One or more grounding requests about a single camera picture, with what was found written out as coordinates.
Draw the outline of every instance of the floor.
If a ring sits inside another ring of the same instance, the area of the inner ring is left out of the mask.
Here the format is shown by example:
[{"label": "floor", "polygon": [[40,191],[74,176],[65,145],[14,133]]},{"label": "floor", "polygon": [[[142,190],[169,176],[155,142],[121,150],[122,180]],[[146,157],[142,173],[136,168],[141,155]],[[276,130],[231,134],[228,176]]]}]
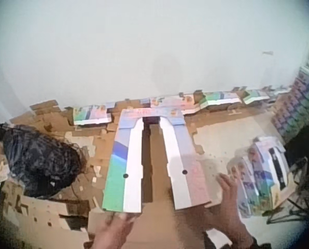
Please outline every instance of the floor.
[{"label": "floor", "polygon": [[[198,129],[194,136],[195,143],[202,145],[205,151],[203,157],[213,162],[215,171],[227,172],[226,165],[234,156],[245,153],[256,136],[273,135],[279,137],[271,124],[270,112],[234,121],[204,126]],[[285,209],[278,215],[285,215],[290,204],[285,202]],[[285,248],[306,227],[305,222],[287,222],[266,224],[267,217],[251,217],[242,219],[249,232],[261,243],[271,243],[272,248]],[[230,243],[221,232],[213,229],[208,235],[217,248]]]}]

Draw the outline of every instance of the white wall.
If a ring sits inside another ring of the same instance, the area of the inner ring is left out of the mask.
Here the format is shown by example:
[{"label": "white wall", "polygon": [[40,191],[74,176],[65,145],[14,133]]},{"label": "white wall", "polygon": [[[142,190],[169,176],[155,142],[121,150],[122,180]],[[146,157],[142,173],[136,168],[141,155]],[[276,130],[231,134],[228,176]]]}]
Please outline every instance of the white wall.
[{"label": "white wall", "polygon": [[308,52],[304,0],[0,0],[0,99],[12,116],[49,99],[287,85]]}]

